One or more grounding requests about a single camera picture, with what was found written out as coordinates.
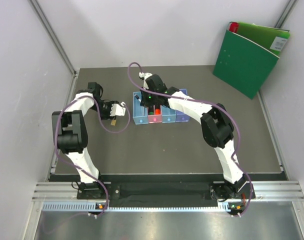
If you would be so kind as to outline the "green ring binder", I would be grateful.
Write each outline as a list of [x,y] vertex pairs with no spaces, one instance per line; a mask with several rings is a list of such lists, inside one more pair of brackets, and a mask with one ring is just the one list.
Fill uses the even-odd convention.
[[280,55],[237,34],[238,27],[239,22],[228,24],[213,75],[253,99]]

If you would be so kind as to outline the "green black highlighter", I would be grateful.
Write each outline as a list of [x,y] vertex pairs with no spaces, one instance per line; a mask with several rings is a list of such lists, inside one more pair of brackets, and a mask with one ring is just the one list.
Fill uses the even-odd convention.
[[148,108],[148,115],[154,115],[154,108],[153,107],[149,107]]

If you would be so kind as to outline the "orange black highlighter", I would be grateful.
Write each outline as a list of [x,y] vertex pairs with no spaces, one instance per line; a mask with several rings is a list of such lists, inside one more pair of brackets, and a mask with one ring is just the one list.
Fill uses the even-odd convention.
[[161,110],[159,108],[155,108],[154,109],[154,114],[155,115],[160,115],[161,114]]

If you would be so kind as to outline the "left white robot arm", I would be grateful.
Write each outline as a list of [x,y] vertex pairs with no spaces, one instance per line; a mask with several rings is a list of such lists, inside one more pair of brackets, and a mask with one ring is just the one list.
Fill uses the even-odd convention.
[[112,120],[125,114],[125,108],[118,101],[102,100],[103,88],[96,82],[89,82],[75,98],[61,111],[51,115],[55,153],[62,153],[78,172],[76,182],[79,197],[101,198],[106,196],[106,187],[100,171],[95,167],[88,151],[88,132],[85,115],[89,110],[98,114],[99,121]]

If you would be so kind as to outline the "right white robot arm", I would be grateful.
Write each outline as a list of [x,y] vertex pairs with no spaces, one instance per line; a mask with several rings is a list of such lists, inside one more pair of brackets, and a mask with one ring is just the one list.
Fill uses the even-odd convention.
[[140,72],[138,75],[143,80],[142,106],[147,108],[164,106],[184,113],[201,125],[203,139],[214,148],[223,169],[224,184],[212,187],[213,197],[223,200],[240,196],[247,179],[239,168],[235,154],[234,126],[224,112],[225,107],[219,103],[212,106],[208,103],[196,102],[178,88],[168,88],[157,74]]

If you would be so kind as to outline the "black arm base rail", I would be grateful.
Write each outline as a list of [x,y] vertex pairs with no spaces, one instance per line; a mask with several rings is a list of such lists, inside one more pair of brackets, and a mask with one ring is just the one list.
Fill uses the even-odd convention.
[[234,200],[242,206],[256,197],[242,176],[229,183],[222,174],[103,174],[101,183],[76,181],[77,199],[109,200],[116,208],[213,207]]

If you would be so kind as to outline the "light blue drawer bin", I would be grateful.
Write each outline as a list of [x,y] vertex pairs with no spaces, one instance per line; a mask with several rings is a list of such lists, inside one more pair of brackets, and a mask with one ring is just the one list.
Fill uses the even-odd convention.
[[136,125],[148,124],[148,110],[146,107],[141,106],[141,101],[135,98],[138,95],[140,100],[142,99],[142,94],[140,91],[133,92],[132,94],[132,118]]

